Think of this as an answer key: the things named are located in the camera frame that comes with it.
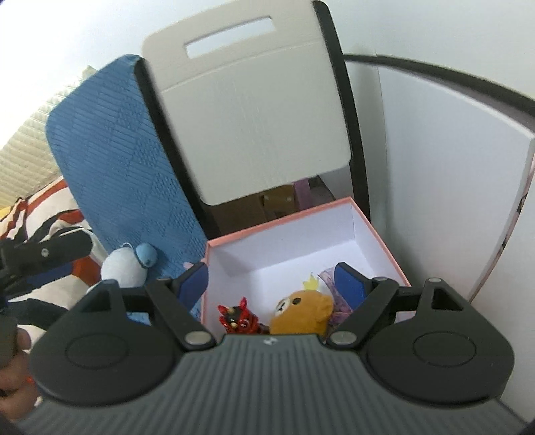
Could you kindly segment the person's left hand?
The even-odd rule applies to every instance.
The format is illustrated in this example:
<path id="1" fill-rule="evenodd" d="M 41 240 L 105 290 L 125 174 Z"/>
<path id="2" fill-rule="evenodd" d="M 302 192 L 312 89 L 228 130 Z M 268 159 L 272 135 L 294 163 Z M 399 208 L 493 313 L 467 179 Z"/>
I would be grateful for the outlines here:
<path id="1" fill-rule="evenodd" d="M 30 375 L 29 353 L 32 347 L 30 335 L 24 329 L 17 331 L 17 350 L 9 364 L 1 370 L 1 413 L 8 421 L 17 421 L 35 406 L 39 391 Z"/>

